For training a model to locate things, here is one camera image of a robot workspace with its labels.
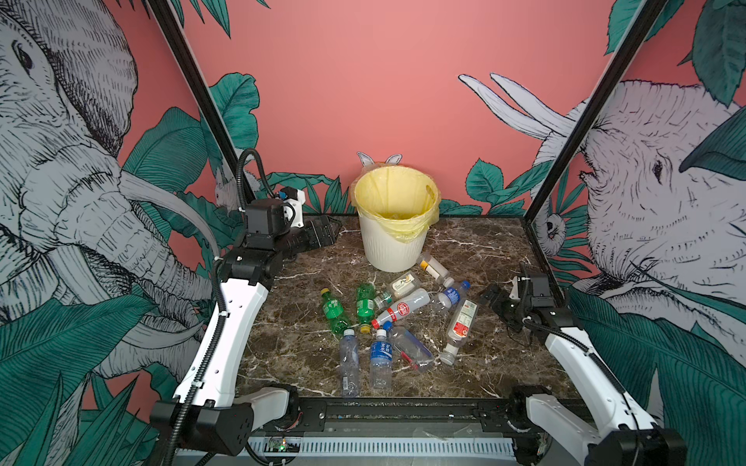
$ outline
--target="green plastic bottle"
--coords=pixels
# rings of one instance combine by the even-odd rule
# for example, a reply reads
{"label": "green plastic bottle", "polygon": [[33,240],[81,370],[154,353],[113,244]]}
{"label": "green plastic bottle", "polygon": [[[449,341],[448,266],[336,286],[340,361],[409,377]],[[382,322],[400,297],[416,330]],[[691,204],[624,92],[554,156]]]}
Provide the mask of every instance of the green plastic bottle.
{"label": "green plastic bottle", "polygon": [[329,319],[329,328],[334,335],[342,335],[346,329],[350,328],[350,321],[345,315],[342,304],[329,291],[329,288],[322,289],[322,305],[324,314]]}
{"label": "green plastic bottle", "polygon": [[371,321],[375,309],[375,285],[366,282],[357,287],[357,320],[360,322],[360,333],[371,332]]}

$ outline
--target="blue bottle label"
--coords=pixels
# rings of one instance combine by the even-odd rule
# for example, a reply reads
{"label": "blue bottle label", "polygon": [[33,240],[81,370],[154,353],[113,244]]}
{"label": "blue bottle label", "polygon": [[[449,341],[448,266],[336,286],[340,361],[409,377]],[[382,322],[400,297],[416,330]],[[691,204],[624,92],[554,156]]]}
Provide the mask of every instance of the blue bottle label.
{"label": "blue bottle label", "polygon": [[456,303],[458,303],[458,302],[459,302],[459,299],[461,299],[461,297],[459,296],[459,292],[457,292],[457,291],[456,291],[456,290],[454,289],[454,287],[453,287],[453,286],[452,286],[452,287],[450,287],[450,288],[448,288],[448,289],[446,289],[446,290],[445,290],[445,291],[443,292],[443,294],[444,294],[444,295],[446,295],[446,296],[448,296],[448,299],[450,299],[450,300],[451,300],[451,304],[456,304]]}
{"label": "blue bottle label", "polygon": [[371,345],[371,359],[386,358],[391,361],[391,343],[387,341],[376,341]]}

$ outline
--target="white bottle cap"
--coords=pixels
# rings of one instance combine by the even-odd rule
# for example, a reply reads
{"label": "white bottle cap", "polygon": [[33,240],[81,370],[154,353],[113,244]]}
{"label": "white bottle cap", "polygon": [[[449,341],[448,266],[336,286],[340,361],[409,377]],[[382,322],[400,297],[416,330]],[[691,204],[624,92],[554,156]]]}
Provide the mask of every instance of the white bottle cap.
{"label": "white bottle cap", "polygon": [[443,361],[445,364],[448,365],[454,365],[456,362],[456,354],[459,352],[459,349],[452,344],[448,343],[445,345],[445,348],[440,353],[440,360]]}

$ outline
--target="rabbit ears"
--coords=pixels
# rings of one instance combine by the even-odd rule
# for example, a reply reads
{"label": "rabbit ears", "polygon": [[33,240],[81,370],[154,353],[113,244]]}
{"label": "rabbit ears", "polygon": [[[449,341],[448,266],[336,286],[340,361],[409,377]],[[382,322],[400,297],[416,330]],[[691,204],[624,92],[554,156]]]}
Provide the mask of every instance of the rabbit ears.
{"label": "rabbit ears", "polygon": [[[369,155],[358,152],[357,156],[360,157],[360,162],[363,164],[363,166],[375,164],[375,161]],[[386,163],[390,163],[391,165],[398,165],[401,162],[402,158],[404,157],[401,154],[392,155],[391,157],[386,159]]]}
{"label": "rabbit ears", "polygon": [[575,120],[562,116],[547,107],[544,102],[515,81],[495,73],[492,73],[490,77],[528,115],[511,107],[492,89],[471,76],[461,75],[459,79],[479,95],[495,116],[511,128],[537,139],[547,139],[551,132],[565,137],[570,135],[575,126]]}

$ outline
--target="pink wall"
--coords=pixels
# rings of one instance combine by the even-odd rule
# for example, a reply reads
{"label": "pink wall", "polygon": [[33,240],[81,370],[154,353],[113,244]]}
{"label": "pink wall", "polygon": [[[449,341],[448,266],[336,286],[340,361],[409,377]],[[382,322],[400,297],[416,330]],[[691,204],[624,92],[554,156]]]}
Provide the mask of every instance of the pink wall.
{"label": "pink wall", "polygon": [[[561,113],[587,98],[609,56],[611,0],[228,0],[231,37],[184,2],[185,31],[209,85],[257,79],[258,150],[267,172],[360,173],[356,153],[433,175],[443,198],[469,199],[477,159],[506,184],[540,141],[500,122],[457,76],[496,72]],[[492,83],[493,89],[499,89]]]}

